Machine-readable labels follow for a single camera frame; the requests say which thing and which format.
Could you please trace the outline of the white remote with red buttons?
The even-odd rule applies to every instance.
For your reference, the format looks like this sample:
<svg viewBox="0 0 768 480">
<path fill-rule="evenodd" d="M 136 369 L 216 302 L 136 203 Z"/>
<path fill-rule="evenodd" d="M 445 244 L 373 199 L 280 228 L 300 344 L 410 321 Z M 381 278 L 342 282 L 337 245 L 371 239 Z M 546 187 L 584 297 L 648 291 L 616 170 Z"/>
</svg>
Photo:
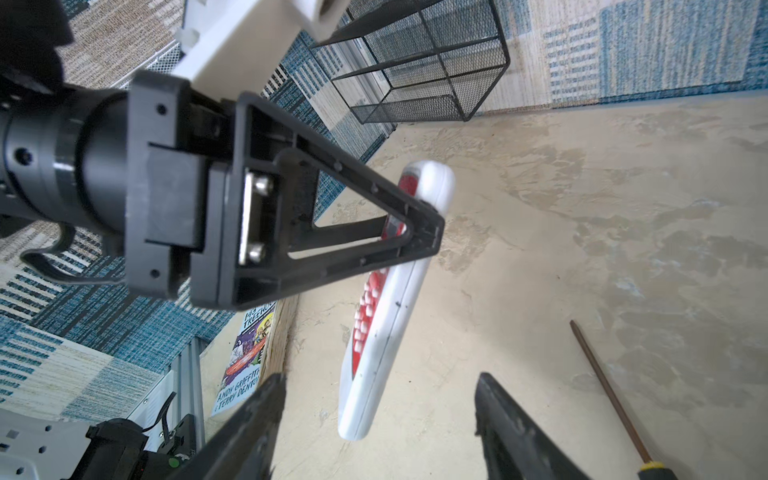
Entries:
<svg viewBox="0 0 768 480">
<path fill-rule="evenodd" d="M 445 216 L 455 175 L 442 163 L 408 164 L 398 186 Z M 431 257 L 372 271 L 356 307 L 341 365 L 338 434 L 347 441 L 369 432 L 416 304 Z"/>
</svg>

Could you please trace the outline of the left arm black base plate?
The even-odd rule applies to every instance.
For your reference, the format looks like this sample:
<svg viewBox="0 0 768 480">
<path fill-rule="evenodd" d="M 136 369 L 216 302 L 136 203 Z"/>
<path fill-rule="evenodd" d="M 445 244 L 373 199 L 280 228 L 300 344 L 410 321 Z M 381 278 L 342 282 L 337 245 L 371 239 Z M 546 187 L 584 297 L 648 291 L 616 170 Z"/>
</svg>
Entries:
<svg viewBox="0 0 768 480">
<path fill-rule="evenodd" d="M 202 447 L 198 422 L 187 414 L 171 426 L 171 393 L 153 423 L 115 418 L 88 428 L 89 440 L 73 479 L 172 479 Z"/>
</svg>

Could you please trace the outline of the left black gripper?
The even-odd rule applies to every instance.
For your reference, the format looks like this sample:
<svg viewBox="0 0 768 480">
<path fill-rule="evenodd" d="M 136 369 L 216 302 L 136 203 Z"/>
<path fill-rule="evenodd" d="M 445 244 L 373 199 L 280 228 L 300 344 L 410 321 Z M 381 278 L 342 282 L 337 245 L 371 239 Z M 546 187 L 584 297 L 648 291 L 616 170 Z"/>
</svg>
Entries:
<svg viewBox="0 0 768 480">
<path fill-rule="evenodd" d="M 246 310 L 429 258 L 445 220 L 254 93 L 215 101 L 141 71 L 128 91 L 125 283 L 134 294 Z M 319 227 L 320 174 L 383 216 Z"/>
</svg>

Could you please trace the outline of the black yellow handled screwdriver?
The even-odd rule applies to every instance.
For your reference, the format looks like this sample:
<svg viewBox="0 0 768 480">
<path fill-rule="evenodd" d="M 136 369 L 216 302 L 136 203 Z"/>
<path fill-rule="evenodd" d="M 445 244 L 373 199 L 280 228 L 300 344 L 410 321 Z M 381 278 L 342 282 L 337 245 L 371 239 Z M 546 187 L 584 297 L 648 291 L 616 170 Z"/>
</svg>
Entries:
<svg viewBox="0 0 768 480">
<path fill-rule="evenodd" d="M 642 460 L 642 466 L 637 473 L 638 478 L 640 480 L 677 480 L 678 477 L 671 468 L 663 462 L 655 460 L 651 456 L 577 322 L 575 320 L 570 320 L 569 325 L 599 384 L 609 399 L 609 402 L 617 414 L 625 432 L 629 436 L 632 445 Z"/>
</svg>

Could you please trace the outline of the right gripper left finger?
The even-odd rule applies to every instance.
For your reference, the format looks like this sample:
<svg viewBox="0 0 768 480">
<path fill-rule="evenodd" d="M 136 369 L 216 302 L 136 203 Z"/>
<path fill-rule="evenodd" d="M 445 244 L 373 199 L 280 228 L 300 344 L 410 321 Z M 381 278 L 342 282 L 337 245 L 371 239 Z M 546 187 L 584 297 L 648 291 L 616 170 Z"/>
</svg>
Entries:
<svg viewBox="0 0 768 480">
<path fill-rule="evenodd" d="M 269 376 L 175 479 L 270 479 L 286 377 Z"/>
</svg>

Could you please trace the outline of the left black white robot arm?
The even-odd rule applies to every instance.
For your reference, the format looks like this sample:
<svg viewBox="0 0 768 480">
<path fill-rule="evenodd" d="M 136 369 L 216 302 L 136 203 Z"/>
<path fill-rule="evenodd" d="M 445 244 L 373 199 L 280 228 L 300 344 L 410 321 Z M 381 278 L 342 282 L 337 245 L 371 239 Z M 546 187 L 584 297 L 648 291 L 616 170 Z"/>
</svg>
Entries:
<svg viewBox="0 0 768 480">
<path fill-rule="evenodd" d="M 260 95 L 296 35 L 327 39 L 341 1 L 228 1 L 169 74 L 126 90 L 64 80 L 73 42 L 61 3 L 1 5 L 1 233 L 59 226 L 21 260 L 86 285 L 49 260 L 77 228 L 102 237 L 132 293 L 247 310 L 369 273 L 385 305 L 418 295 L 453 197 L 446 165 L 419 161 L 393 183 Z"/>
</svg>

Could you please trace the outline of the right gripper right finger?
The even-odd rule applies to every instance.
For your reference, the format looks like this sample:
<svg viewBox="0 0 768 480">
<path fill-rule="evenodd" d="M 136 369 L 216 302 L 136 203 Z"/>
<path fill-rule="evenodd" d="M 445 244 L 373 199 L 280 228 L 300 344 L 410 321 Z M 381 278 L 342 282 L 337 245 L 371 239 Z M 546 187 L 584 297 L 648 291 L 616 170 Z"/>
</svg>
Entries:
<svg viewBox="0 0 768 480">
<path fill-rule="evenodd" d="M 490 479 L 587 477 L 491 374 L 480 374 L 474 402 L 476 435 Z"/>
</svg>

